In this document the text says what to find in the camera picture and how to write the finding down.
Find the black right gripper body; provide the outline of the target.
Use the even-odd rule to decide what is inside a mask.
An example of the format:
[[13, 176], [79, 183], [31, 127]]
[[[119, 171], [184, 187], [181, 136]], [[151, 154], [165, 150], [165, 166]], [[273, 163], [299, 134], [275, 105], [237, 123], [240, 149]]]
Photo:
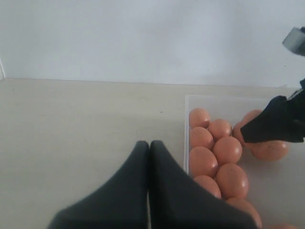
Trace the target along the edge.
[[288, 102], [295, 105], [305, 104], [305, 79], [300, 81], [301, 88], [296, 90], [292, 95], [290, 95], [287, 100]]

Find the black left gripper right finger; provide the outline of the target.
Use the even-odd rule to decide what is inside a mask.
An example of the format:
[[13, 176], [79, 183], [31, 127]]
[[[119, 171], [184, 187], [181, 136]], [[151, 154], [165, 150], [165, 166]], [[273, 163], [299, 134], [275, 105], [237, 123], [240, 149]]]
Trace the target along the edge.
[[150, 145], [148, 195], [153, 229], [255, 229], [253, 218], [199, 186], [162, 141]]

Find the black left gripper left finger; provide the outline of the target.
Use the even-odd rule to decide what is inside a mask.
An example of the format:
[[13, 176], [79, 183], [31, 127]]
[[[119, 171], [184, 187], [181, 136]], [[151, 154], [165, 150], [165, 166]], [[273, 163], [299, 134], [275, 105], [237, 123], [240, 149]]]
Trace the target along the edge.
[[135, 144], [120, 169], [99, 189], [60, 210], [50, 229], [148, 228], [149, 145]]

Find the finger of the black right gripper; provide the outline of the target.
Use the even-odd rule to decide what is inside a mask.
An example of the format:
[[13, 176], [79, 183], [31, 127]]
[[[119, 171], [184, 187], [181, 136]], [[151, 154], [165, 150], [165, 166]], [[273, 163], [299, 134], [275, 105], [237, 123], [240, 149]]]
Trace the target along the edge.
[[282, 140], [302, 143], [305, 139], [305, 97], [288, 100], [274, 97], [253, 120], [241, 127], [246, 143]]

